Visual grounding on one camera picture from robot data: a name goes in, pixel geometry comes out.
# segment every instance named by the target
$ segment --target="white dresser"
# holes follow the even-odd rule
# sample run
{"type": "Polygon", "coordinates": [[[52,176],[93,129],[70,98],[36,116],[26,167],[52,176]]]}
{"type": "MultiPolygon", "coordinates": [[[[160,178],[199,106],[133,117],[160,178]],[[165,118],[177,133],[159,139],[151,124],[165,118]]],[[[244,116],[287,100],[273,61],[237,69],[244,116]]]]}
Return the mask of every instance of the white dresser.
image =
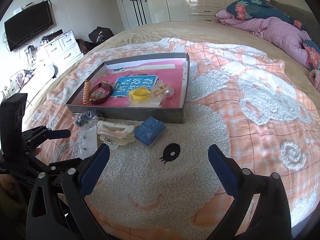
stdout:
{"type": "Polygon", "coordinates": [[[83,57],[72,31],[65,32],[42,46],[37,52],[37,59],[46,65],[54,65],[56,76],[60,76],[76,61],[83,57]]]}

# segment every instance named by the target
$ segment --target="white drawer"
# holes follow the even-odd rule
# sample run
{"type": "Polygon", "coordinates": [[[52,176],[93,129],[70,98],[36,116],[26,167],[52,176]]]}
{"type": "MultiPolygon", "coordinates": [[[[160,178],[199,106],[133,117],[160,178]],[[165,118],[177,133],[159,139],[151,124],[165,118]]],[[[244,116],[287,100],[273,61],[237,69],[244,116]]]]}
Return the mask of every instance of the white drawer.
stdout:
{"type": "Polygon", "coordinates": [[[222,8],[215,7],[200,7],[200,6],[190,6],[189,13],[192,15],[211,15],[214,16],[217,11],[222,10],[222,8]]]}
{"type": "Polygon", "coordinates": [[[190,22],[214,22],[214,16],[189,15],[190,22]]]}
{"type": "Polygon", "coordinates": [[[60,38],[59,41],[62,49],[66,50],[76,43],[76,38],[74,37],[73,33],[68,33],[60,38]]]}
{"type": "Polygon", "coordinates": [[[70,61],[67,65],[65,65],[62,68],[59,68],[57,77],[61,76],[65,71],[67,71],[70,67],[73,66],[74,63],[76,63],[78,60],[80,60],[83,57],[83,53],[81,53],[78,57],[74,58],[72,61],[70,61]]]}
{"type": "Polygon", "coordinates": [[[66,52],[62,53],[59,57],[53,60],[53,64],[58,68],[64,68],[70,61],[81,54],[78,44],[73,45],[66,52]]]}
{"type": "Polygon", "coordinates": [[[46,50],[49,58],[55,58],[63,52],[59,41],[54,41],[53,43],[46,46],[44,49],[46,50]]]}

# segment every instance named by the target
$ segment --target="human hand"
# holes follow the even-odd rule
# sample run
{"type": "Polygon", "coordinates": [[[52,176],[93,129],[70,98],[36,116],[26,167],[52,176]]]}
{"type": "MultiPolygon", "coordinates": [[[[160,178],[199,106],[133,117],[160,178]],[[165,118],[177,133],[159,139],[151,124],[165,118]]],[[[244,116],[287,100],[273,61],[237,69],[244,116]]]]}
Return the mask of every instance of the human hand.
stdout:
{"type": "MultiPolygon", "coordinates": [[[[42,151],[41,148],[35,150],[35,156],[37,156],[42,151]]],[[[17,181],[13,178],[11,174],[1,174],[0,175],[0,187],[3,188],[10,195],[16,195],[16,185],[17,181]]]]}

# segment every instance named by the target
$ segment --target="pearl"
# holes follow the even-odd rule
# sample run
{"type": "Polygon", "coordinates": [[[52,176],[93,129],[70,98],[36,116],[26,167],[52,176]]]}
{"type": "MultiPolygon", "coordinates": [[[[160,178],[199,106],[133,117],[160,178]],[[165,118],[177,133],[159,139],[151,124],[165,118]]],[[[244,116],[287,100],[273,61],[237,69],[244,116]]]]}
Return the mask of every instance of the pearl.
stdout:
{"type": "Polygon", "coordinates": [[[165,91],[164,91],[164,94],[167,98],[171,98],[173,97],[173,94],[174,94],[174,90],[172,87],[169,87],[167,88],[165,91]]]}

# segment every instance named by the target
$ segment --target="blue book cover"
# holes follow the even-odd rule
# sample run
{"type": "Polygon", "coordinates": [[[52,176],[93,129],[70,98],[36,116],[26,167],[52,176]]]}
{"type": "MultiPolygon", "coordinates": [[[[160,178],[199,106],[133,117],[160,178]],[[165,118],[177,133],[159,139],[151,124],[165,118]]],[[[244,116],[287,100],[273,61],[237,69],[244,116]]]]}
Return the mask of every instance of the blue book cover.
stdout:
{"type": "Polygon", "coordinates": [[[127,97],[128,92],[142,86],[150,89],[156,84],[158,76],[126,76],[119,77],[113,86],[112,97],[127,97]]]}

